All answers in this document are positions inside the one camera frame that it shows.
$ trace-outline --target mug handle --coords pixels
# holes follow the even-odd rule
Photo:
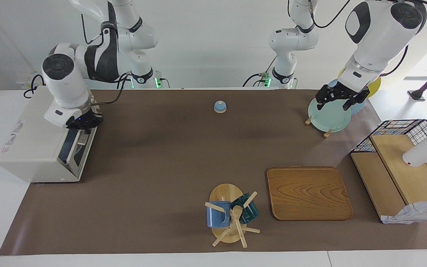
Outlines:
[[[228,211],[224,208],[225,211],[225,220],[222,222],[223,223],[227,223],[227,220],[230,220],[230,209],[228,209]]]

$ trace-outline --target wooden shelf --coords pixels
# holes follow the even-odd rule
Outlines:
[[[351,157],[359,171],[363,184],[373,202],[378,216],[395,216],[405,202],[376,152],[352,153]]]
[[[373,135],[371,141],[405,204],[427,201],[427,165],[408,166],[403,154],[413,147],[407,135]]]

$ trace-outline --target white wall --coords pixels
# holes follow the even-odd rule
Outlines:
[[[320,88],[337,76],[355,50],[344,30],[352,0],[327,29],[320,29],[316,49],[298,52],[298,88]],[[320,2],[316,18],[328,22],[345,0]],[[135,0],[144,21],[160,37],[148,50],[152,64],[173,87],[241,86],[253,73],[264,71],[275,53],[268,38],[273,30],[294,27],[286,0]],[[88,36],[99,25],[86,19]],[[49,50],[60,42],[83,44],[80,14],[68,0],[0,0],[0,89],[18,89],[15,71],[40,70]],[[409,56],[396,75],[384,83],[402,80],[427,52],[427,25],[410,44]],[[90,87],[106,88],[89,82]]]

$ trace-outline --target white cylinder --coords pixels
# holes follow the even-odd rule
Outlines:
[[[411,167],[420,167],[427,162],[427,139],[422,140],[403,154],[403,160]]]

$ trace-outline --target mug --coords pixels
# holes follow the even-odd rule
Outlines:
[[[241,224],[250,223],[252,220],[256,219],[256,217],[258,217],[259,215],[259,211],[256,208],[255,203],[253,201],[251,201],[246,208],[243,207],[243,205],[248,199],[249,199],[249,193],[246,193],[243,196],[232,201],[232,204],[230,204],[230,208],[234,208],[235,206],[242,207],[243,212],[239,220]]]
[[[209,201],[219,206],[225,213],[207,207],[207,226],[210,228],[226,228],[230,226],[230,201]]]

